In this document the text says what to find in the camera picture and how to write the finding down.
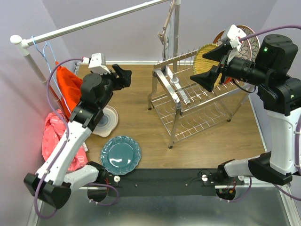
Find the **woven bamboo plate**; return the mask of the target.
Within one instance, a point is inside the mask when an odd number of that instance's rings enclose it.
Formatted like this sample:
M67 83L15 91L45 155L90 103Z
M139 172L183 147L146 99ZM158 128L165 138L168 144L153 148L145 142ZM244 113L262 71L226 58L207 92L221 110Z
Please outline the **woven bamboo plate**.
M217 44L214 43L209 43L204 46L202 46L194 56L194 61L193 61L193 71L194 75L200 74L200 73L206 73L208 72L213 65L217 66L218 62L213 61L213 60L208 60L202 57L203 54L215 49L218 47Z

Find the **orange plate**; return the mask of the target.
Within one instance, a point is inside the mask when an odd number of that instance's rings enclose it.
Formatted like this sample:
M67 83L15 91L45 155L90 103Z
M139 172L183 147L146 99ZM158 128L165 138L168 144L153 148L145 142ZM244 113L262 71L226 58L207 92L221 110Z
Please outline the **orange plate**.
M230 77L226 78L225 81L224 81L224 84L230 82L231 80L232 80L232 78L230 78Z

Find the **large floral plate brown rim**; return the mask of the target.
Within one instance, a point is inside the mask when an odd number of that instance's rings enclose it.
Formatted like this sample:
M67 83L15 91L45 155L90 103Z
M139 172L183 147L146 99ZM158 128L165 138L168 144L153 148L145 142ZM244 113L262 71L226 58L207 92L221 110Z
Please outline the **large floral plate brown rim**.
M246 35L253 34L254 31L246 25L237 25ZM257 36L248 39L248 42L242 44L237 57L255 61L260 49L260 42Z

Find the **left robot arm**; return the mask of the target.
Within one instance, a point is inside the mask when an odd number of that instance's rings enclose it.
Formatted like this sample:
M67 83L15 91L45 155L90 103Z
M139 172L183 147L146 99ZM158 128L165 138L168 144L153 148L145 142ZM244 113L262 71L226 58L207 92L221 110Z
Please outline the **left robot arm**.
M89 184L99 186L108 177L105 168L92 161L72 173L67 170L103 117L103 109L113 92L131 85L131 70L124 70L118 64L112 68L103 73L91 71L83 78L79 103L65 125L62 138L37 172L25 176L24 183L35 201L41 200L58 210L67 203L72 191Z

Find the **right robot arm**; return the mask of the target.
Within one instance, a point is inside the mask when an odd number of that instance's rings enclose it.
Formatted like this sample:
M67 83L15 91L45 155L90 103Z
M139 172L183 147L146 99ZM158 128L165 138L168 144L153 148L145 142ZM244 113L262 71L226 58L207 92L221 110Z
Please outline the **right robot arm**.
M288 75L298 46L284 35L269 34L254 61L230 58L230 50L227 41L205 53L205 59L218 65L190 79L207 91L214 89L218 77L254 85L269 117L272 149L249 159L227 161L218 166L214 178L223 185L237 176L285 185L301 173L301 81Z

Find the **metal dish rack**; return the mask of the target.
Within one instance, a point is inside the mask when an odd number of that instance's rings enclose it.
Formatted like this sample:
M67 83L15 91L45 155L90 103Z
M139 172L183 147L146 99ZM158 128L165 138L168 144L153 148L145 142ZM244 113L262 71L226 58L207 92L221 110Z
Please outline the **metal dish rack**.
M193 63L198 50L159 61L152 71L148 110L155 109L168 132L168 148L175 143L215 126L230 122L248 99L252 85L236 81L206 91L190 79L198 69Z

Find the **grey hanging cloth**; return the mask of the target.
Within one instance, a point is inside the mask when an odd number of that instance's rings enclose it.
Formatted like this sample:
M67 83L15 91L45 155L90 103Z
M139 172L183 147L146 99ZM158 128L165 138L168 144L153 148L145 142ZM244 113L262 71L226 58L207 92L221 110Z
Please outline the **grey hanging cloth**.
M169 60L174 55L174 13L172 12L170 20L166 26L165 33L162 35L162 58Z

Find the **orange oven mitt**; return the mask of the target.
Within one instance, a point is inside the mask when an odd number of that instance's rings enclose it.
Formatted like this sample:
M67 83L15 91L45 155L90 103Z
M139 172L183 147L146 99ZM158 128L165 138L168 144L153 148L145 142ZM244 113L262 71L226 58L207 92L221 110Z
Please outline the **orange oven mitt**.
M65 115L70 118L73 109L81 98L80 86L82 79L69 71L64 66L59 66L56 70L58 87L64 98L61 98Z

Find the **wooden clip hanger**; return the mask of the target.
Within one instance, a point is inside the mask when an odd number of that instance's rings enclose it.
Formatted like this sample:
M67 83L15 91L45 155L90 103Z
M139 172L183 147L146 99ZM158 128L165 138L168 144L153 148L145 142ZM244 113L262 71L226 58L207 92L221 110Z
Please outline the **wooden clip hanger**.
M168 26L168 24L170 22L170 18L172 16L174 7L175 7L175 0L172 0L171 3L170 3L170 7L169 7L169 12L167 14L167 18L166 18L164 26L162 28L162 32L158 32L158 38L161 41L161 43L162 43L163 46L165 46L166 43L167 43L166 29L167 29L167 26Z

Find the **teal scalloped plate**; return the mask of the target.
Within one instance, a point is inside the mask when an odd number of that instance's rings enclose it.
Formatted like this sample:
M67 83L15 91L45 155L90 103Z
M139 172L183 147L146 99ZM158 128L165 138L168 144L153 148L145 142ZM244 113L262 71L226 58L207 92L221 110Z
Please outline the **teal scalloped plate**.
M133 171L141 160L139 144L128 136L117 136L110 139L101 149L100 161L105 169L122 176Z

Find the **pink plastic bag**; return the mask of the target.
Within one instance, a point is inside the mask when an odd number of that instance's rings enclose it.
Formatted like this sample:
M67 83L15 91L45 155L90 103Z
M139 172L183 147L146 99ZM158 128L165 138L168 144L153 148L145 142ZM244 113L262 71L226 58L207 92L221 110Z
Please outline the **pink plastic bag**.
M61 140L66 127L62 120L54 113L51 112L45 118L44 134L42 138L42 156L46 161L54 148ZM68 168L68 171L75 171L82 168L88 163L86 155L86 147L82 145Z

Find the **white clothes rail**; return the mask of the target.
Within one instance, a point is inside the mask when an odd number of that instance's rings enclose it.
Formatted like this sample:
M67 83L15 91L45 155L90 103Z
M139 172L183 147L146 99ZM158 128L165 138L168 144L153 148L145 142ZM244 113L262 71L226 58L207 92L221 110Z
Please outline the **white clothes rail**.
M84 56L89 56L93 51L101 51L109 57L110 64L115 61L125 64L129 57L134 59L132 62L134 64L143 57L143 54L149 53L146 48L154 50L154 46L149 42L148 38L150 37L150 26L157 22L156 18L159 16L159 11L151 11L150 8L157 7L162 3L165 4L169 14L172 14L178 1L144 1L126 9L72 24L32 38L24 39L19 35L12 35L10 42L26 59L31 67L31 72L35 73L36 78L43 87L41 92L35 90L33 95L45 98L48 93L46 83L50 79L44 76L32 58L29 52L30 46L95 26L94 30L86 32L84 36L75 35L77 42L73 46L82 48L81 51L77 52L77 58L81 59Z

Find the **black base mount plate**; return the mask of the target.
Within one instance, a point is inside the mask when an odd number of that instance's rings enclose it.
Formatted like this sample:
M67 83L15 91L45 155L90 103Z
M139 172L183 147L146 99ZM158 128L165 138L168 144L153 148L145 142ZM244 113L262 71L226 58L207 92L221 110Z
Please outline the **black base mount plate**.
M218 176L218 169L135 169L115 182L112 174L102 176L120 197L215 196L217 189L233 188L244 182Z

